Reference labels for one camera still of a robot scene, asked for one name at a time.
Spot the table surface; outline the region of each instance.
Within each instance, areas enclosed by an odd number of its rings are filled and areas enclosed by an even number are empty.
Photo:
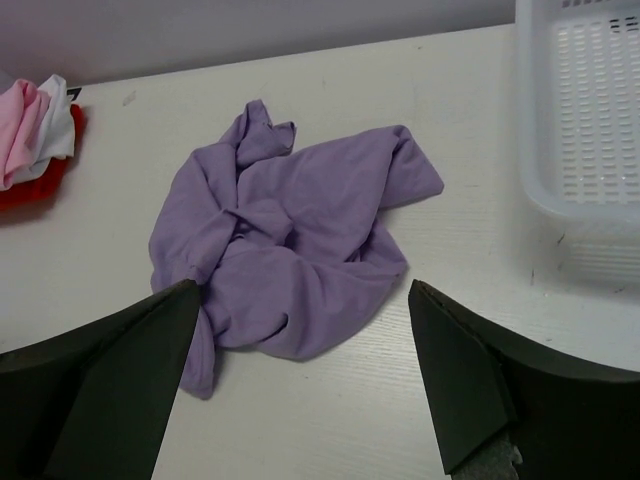
[[[412,278],[564,352],[640,369],[637,290],[565,276],[559,235],[523,198],[514,44],[503,26],[83,88],[89,125],[57,202],[0,216],[0,351],[147,296],[176,170],[262,98],[274,122],[296,122],[297,149],[407,125],[445,193],[385,216],[411,269],[361,333],[306,363],[228,353],[211,400],[178,393],[154,479],[445,478]]]

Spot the pink cloth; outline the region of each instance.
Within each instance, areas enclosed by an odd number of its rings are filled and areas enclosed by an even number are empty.
[[[35,161],[31,148],[51,98],[27,80],[0,95],[0,182],[11,186],[17,169]]]

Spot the white cloth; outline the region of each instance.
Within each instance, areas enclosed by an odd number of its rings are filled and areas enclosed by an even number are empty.
[[[38,137],[33,147],[35,162],[13,174],[13,183],[24,183],[40,178],[52,157],[72,157],[75,142],[75,129],[71,116],[71,102],[67,97],[67,81],[58,76],[51,77],[38,90],[45,91],[51,97],[49,109],[45,113],[38,129]]]

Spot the white plastic basket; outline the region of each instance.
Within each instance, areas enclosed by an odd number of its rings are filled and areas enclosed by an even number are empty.
[[[519,156],[583,275],[640,281],[640,0],[517,0]]]

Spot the purple cloth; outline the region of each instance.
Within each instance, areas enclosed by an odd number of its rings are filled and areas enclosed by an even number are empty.
[[[216,347],[306,359],[360,330],[407,269],[378,210],[442,192],[405,127],[289,155],[294,138],[249,103],[180,168],[151,235],[153,291],[201,285],[180,384],[198,397],[212,394]]]

